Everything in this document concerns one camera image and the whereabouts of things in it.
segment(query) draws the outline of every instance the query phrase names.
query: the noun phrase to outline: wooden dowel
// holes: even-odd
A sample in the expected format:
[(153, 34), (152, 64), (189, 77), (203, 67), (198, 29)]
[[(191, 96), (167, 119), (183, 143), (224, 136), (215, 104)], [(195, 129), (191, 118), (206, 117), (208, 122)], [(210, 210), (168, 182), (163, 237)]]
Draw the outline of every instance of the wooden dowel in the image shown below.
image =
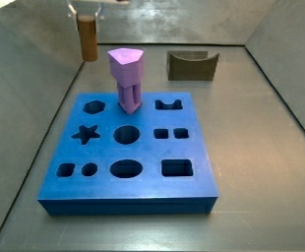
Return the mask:
[(96, 19), (93, 16), (77, 15), (81, 55), (84, 61), (97, 60)]

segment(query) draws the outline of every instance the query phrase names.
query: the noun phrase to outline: purple pentagon block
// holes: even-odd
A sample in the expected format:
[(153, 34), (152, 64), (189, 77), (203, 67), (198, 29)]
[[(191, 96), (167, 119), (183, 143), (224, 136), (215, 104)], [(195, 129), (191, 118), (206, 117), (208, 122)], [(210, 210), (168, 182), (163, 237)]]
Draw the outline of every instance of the purple pentagon block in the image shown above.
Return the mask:
[(108, 51), (111, 73), (123, 88), (140, 83), (143, 78), (143, 51), (120, 48)]
[(117, 102), (127, 114), (140, 106), (140, 80), (143, 77), (143, 51), (120, 48), (108, 51), (111, 73), (116, 79)]

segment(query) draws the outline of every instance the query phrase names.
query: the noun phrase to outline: hexagonal hole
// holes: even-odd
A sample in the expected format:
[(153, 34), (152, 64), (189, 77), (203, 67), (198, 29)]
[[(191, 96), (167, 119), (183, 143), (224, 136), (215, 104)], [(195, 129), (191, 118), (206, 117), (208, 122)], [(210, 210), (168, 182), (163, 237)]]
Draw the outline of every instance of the hexagonal hole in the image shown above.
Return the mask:
[(88, 114), (96, 114), (103, 112), (105, 109), (105, 103), (99, 101), (99, 100), (93, 100), (89, 101), (84, 104), (84, 112), (86, 112)]

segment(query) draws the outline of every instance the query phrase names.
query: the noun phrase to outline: blue foam block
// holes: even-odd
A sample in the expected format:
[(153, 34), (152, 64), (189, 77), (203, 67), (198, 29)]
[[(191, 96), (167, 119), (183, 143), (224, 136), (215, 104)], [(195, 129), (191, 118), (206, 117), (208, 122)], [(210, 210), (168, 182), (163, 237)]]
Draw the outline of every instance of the blue foam block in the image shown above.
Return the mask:
[(210, 213), (218, 190), (188, 93), (78, 94), (37, 200), (50, 215)]

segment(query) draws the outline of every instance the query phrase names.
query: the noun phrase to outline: tabletop surface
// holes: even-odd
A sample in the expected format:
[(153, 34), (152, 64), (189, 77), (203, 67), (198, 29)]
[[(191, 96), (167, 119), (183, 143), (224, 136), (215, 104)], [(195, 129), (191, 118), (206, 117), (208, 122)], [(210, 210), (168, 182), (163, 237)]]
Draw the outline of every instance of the tabletop surface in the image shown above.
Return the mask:
[[(0, 232), (0, 251), (305, 250), (305, 133), (243, 47), (144, 51), (144, 92), (189, 92), (219, 198), (210, 215), (50, 217), (38, 187), (77, 93), (115, 92), (107, 51), (85, 63)], [(167, 81), (168, 50), (219, 53), (212, 82)]]

